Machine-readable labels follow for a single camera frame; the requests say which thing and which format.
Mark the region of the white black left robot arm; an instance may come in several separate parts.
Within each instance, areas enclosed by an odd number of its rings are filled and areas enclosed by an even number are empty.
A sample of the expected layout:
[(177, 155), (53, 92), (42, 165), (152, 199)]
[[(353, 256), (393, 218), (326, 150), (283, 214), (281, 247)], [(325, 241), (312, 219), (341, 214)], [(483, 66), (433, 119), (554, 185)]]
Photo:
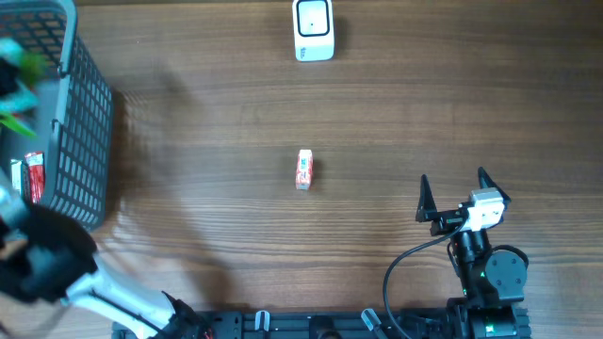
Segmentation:
[(88, 309), (138, 338), (208, 338), (210, 325), (180, 299), (149, 290), (99, 256), (86, 227), (105, 214), (110, 143), (93, 144), (84, 124), (71, 133), (67, 109), (81, 108), (70, 78), (44, 80), (39, 111), (56, 111), (45, 156), (40, 202), (5, 186), (1, 235), (20, 233), (24, 247), (1, 262), (1, 290), (21, 302), (44, 299)]

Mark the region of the green white gum box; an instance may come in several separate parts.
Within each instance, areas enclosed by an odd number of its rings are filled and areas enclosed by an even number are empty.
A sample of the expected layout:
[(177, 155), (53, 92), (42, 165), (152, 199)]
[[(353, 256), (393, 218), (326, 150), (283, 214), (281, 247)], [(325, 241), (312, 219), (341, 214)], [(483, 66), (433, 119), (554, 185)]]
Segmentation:
[(10, 161), (12, 186), (20, 196), (22, 196), (24, 193), (23, 167), (24, 165), (22, 160), (12, 159)]

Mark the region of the green snack bag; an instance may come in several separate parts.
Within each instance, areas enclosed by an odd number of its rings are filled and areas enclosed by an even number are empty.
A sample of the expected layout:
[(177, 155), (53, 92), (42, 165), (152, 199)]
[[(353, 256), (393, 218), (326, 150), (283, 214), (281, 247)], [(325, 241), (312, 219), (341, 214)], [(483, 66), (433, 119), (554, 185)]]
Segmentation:
[(45, 60), (37, 54), (1, 56), (1, 124), (9, 130), (25, 137), (37, 136), (28, 119), (39, 104), (34, 87), (44, 73)]

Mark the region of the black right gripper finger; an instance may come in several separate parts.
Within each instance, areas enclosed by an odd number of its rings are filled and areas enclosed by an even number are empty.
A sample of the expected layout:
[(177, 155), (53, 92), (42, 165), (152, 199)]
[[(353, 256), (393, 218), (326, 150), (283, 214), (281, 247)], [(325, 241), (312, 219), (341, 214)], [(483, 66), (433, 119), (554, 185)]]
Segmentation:
[(417, 211), (420, 213), (436, 213), (437, 207), (432, 196), (429, 179), (426, 174), (420, 178), (419, 200)]
[(506, 192), (500, 188), (495, 181), (489, 176), (484, 167), (478, 168), (478, 180), (480, 184), (480, 188), (495, 188), (498, 193), (501, 195), (504, 203), (510, 203), (511, 198), (506, 194)]

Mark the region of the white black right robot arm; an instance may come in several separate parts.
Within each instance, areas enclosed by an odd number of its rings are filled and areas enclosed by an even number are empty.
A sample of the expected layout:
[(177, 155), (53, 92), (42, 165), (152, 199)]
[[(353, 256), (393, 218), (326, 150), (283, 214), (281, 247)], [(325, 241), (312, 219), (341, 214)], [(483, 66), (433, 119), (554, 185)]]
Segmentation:
[(493, 246), (487, 231), (503, 222), (511, 198), (478, 169), (480, 187), (457, 208), (439, 211), (426, 175), (421, 176), (416, 211), (429, 222), (431, 235), (445, 236), (448, 258), (464, 295), (450, 299), (442, 330), (448, 338), (530, 338), (525, 298), (529, 258), (511, 245)]

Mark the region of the red snack stick packet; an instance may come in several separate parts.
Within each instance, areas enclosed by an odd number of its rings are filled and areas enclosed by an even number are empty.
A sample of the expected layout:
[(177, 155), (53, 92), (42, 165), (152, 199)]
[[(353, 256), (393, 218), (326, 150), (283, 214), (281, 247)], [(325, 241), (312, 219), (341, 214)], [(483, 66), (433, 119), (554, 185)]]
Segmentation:
[(28, 153), (24, 158), (28, 168), (31, 201), (38, 203), (45, 187), (43, 152)]

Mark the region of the teal tissue packet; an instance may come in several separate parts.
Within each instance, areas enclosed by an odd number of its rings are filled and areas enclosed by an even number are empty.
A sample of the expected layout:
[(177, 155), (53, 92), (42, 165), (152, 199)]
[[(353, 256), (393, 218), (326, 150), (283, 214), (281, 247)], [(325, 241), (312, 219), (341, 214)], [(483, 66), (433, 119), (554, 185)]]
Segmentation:
[(1, 58), (19, 69), (18, 90), (1, 97), (1, 113), (20, 113), (34, 108), (38, 98), (32, 91), (37, 82), (35, 56), (28, 53), (16, 40), (1, 39)]

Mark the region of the small orange candy box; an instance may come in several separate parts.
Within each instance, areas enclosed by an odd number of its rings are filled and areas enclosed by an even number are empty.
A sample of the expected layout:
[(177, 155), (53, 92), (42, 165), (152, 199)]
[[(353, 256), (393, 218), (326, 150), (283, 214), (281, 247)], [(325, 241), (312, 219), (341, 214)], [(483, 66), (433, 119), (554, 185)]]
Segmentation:
[(313, 160), (311, 150), (302, 149), (299, 151), (295, 180), (297, 189), (308, 190), (310, 188), (313, 176)]

